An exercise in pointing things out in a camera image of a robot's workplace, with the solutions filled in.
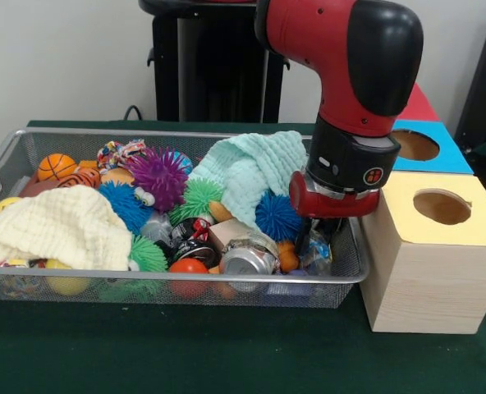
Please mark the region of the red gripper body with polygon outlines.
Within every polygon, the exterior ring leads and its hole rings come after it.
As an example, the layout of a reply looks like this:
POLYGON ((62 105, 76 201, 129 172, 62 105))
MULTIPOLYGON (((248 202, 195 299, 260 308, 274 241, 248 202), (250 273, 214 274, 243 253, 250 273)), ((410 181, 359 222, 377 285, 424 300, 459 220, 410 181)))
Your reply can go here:
POLYGON ((318 184, 308 172, 296 171, 289 184, 289 197, 303 218, 357 218, 371 214, 379 202, 379 190, 359 194, 338 193, 318 184))

